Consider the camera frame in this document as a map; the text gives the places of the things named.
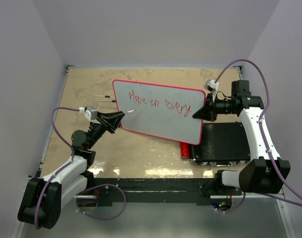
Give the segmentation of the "pink framed whiteboard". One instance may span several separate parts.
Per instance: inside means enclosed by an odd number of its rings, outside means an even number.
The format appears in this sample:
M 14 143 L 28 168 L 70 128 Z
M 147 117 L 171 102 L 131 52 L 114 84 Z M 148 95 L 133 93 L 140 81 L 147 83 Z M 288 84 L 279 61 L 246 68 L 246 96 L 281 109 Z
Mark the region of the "pink framed whiteboard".
M 193 114 L 204 106 L 201 89 L 116 79 L 112 83 L 121 122 L 126 131 L 198 145 L 202 120 Z

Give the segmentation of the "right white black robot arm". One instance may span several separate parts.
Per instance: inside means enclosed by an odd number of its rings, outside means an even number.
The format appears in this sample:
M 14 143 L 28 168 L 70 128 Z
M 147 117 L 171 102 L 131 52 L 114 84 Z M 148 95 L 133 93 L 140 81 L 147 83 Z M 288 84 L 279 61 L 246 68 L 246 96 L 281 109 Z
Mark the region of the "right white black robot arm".
M 281 159 L 272 143 L 261 97 L 251 94 L 247 80 L 237 80 L 232 82 L 231 98 L 219 100 L 218 86 L 212 79 L 205 83 L 209 93 L 193 118 L 216 121 L 219 114 L 236 114 L 246 132 L 251 160 L 241 171 L 218 170 L 214 176 L 214 191 L 224 195 L 235 187 L 248 193 L 279 193 L 291 166 L 289 161 Z

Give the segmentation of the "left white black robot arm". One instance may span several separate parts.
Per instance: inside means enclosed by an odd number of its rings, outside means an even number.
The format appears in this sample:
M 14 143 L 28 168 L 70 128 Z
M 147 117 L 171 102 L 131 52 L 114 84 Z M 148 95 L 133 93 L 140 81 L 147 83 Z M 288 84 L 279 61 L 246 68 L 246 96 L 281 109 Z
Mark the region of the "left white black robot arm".
M 72 133 L 71 142 L 66 142 L 71 156 L 61 167 L 42 178 L 31 177 L 28 180 L 18 221 L 34 225 L 36 229 L 51 229 L 57 223 L 62 208 L 74 196 L 91 194 L 98 189 L 93 173 L 88 170 L 96 155 L 91 148 L 105 132 L 115 133 L 125 113 L 90 112 L 89 108 L 79 108 L 78 111 L 89 120 L 88 131 Z

